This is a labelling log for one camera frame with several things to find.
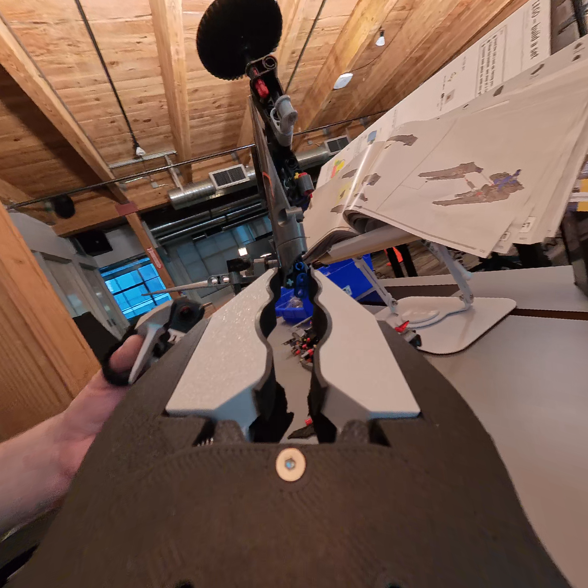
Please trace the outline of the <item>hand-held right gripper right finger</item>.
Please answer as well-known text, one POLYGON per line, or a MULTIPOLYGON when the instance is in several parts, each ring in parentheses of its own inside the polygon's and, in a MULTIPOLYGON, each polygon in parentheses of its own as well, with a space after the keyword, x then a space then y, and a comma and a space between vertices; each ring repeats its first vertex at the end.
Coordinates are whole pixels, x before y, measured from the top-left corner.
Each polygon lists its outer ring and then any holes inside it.
POLYGON ((313 354, 309 416, 318 442, 346 424, 411 419, 421 410, 375 317, 317 270, 309 272, 313 354))

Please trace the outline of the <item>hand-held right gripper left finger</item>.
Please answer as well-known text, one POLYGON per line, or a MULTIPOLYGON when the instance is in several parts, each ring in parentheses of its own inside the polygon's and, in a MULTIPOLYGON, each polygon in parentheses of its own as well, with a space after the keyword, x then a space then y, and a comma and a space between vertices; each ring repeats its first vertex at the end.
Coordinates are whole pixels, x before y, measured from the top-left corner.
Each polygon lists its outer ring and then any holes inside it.
POLYGON ((166 405, 170 416, 232 420, 248 440, 282 440, 293 413, 268 342, 280 292, 280 271, 269 269, 212 315, 166 405))

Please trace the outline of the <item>black grey lego frame assembly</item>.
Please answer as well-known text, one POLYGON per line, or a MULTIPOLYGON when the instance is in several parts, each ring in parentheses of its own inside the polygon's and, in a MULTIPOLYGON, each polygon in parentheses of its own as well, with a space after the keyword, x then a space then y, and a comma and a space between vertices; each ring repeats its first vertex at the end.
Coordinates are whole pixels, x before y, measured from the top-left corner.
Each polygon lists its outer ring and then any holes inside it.
POLYGON ((252 157, 258 189, 266 199, 272 225, 278 276, 281 285, 304 296, 308 268, 303 260, 307 252, 303 216, 311 203, 314 186, 292 152, 298 113, 277 76, 277 59, 270 49, 262 49, 261 57, 254 58, 248 47, 228 57, 207 58, 202 51, 199 55, 203 66, 215 77, 249 78, 254 130, 252 157))

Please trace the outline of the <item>person's left forearm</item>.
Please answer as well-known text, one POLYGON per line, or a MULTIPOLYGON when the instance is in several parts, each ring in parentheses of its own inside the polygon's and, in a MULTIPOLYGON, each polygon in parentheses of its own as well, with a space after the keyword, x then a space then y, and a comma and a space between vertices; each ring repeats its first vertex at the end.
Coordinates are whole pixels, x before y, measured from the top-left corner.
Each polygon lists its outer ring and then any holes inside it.
POLYGON ((1 533, 50 510, 79 469, 65 439, 64 415, 1 443, 1 533))

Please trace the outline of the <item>large lego car chassis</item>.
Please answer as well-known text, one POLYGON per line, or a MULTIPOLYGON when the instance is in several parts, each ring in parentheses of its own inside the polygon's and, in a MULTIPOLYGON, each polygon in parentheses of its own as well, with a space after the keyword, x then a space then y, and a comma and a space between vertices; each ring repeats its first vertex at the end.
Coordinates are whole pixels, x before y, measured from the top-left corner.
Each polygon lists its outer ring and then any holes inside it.
MULTIPOLYGON (((419 349, 422 346, 421 336, 417 334, 415 329, 409 328, 408 321, 396 326, 394 329, 414 348, 419 349)), ((320 336, 313 327, 312 318, 306 318, 293 325, 290 333, 290 338, 284 342, 284 345, 289 345, 292 355, 298 358, 300 365, 311 371, 313 368, 313 355, 320 342, 320 336)))

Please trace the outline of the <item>lego instruction book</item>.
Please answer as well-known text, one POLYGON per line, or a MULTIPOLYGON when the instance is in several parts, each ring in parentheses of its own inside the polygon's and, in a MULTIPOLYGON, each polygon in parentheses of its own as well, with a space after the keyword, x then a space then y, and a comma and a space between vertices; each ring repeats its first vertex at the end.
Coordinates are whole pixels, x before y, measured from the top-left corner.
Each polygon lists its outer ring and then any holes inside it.
POLYGON ((392 229, 478 256, 552 236, 587 156, 587 36, 447 114, 357 138, 320 174, 307 261, 392 229))

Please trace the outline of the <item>person's left hand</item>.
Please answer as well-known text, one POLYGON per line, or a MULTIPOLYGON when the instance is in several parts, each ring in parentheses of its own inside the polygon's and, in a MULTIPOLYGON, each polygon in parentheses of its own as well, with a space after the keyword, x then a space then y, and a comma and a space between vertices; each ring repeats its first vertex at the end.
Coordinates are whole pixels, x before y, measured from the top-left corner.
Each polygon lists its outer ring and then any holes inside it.
POLYGON ((97 434, 129 389, 128 377, 143 338, 131 335, 107 362, 107 372, 124 380, 123 385, 107 380, 99 371, 82 389, 70 406, 58 416, 53 441, 59 478, 69 486, 97 434))

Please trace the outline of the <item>blue parts bin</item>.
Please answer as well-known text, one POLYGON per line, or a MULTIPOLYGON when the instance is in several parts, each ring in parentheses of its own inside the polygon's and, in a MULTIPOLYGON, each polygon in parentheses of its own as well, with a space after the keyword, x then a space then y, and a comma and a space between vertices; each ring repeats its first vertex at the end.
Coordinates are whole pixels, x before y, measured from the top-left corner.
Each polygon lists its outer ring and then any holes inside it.
MULTIPOLYGON (((332 263, 317 271, 361 304, 384 304, 352 259, 332 263)), ((301 302, 293 301, 293 289, 282 288, 281 297, 275 304, 275 311, 277 318, 283 318, 285 322, 294 325, 313 315, 313 303, 309 298, 303 298, 301 302)))

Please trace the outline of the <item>white book stand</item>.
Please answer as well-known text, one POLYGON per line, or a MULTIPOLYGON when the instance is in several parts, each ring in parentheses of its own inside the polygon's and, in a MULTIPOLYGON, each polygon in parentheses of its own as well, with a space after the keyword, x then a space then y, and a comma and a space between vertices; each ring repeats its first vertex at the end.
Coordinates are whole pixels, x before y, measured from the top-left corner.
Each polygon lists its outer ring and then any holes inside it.
POLYGON ((425 241, 425 247, 443 262, 459 286, 458 297, 410 296, 396 300, 376 279, 373 271, 362 260, 368 254, 385 246, 396 246, 416 240, 417 237, 393 226, 385 226, 332 246, 322 254, 307 254, 308 261, 325 264, 353 259, 356 267, 371 283, 385 302, 387 309, 375 314, 380 323, 386 323, 409 342, 420 336, 420 350, 433 355, 450 355, 460 352, 499 323, 515 307, 507 298, 474 298, 468 281, 471 274, 452 258, 443 245, 425 241))

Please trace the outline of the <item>black ceiling speaker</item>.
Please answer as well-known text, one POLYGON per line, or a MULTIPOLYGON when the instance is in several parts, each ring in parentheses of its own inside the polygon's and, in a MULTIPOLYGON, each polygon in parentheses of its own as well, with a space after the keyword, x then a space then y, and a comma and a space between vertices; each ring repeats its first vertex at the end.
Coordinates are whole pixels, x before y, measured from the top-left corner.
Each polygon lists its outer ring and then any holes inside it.
POLYGON ((87 256, 101 256, 113 251, 107 233, 99 229, 78 233, 71 239, 75 242, 77 250, 87 256))

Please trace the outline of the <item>white air vent grille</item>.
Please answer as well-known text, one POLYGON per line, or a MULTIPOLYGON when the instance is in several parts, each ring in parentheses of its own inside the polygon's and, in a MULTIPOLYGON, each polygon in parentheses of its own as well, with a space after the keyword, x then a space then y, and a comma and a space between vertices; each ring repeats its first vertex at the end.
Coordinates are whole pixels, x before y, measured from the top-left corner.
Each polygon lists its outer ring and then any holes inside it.
POLYGON ((246 167, 242 164, 209 172, 209 178, 216 191, 235 187, 249 180, 246 167))

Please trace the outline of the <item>wooden pillar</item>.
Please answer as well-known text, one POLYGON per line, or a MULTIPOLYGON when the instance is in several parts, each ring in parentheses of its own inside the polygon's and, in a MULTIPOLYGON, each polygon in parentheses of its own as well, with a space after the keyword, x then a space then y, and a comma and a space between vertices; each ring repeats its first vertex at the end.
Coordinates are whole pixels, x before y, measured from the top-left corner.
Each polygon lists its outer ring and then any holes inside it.
POLYGON ((65 410, 99 363, 1 207, 1 440, 65 410))

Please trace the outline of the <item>dark printed box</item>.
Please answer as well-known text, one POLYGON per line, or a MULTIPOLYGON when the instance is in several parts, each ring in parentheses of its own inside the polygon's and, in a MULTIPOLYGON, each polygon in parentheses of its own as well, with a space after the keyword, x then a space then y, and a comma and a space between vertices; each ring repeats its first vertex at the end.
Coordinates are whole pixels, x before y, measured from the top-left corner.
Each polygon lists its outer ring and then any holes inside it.
POLYGON ((587 296, 587 212, 568 210, 560 229, 574 283, 587 296))

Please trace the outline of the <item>white printed paper sheet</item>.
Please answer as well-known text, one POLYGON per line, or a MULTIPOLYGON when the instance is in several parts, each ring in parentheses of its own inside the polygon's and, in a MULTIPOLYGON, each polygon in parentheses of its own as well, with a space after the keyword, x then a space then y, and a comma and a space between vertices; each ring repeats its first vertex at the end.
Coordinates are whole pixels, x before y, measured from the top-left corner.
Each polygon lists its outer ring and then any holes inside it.
POLYGON ((529 1, 494 27, 382 116, 380 136, 463 107, 549 57, 550 4, 529 1))

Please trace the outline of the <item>silver spiral air duct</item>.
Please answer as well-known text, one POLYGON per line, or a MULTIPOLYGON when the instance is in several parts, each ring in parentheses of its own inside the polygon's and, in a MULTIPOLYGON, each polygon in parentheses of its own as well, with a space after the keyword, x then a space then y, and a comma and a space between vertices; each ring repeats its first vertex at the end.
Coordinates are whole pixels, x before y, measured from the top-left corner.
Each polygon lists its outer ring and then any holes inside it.
POLYGON ((208 201, 215 197, 225 196, 244 190, 248 187, 256 186, 256 173, 254 167, 246 167, 246 170, 249 180, 244 184, 230 187, 228 189, 216 191, 214 185, 210 181, 209 174, 208 179, 192 182, 184 187, 174 188, 168 192, 171 205, 173 209, 179 210, 193 206, 197 203, 208 201))

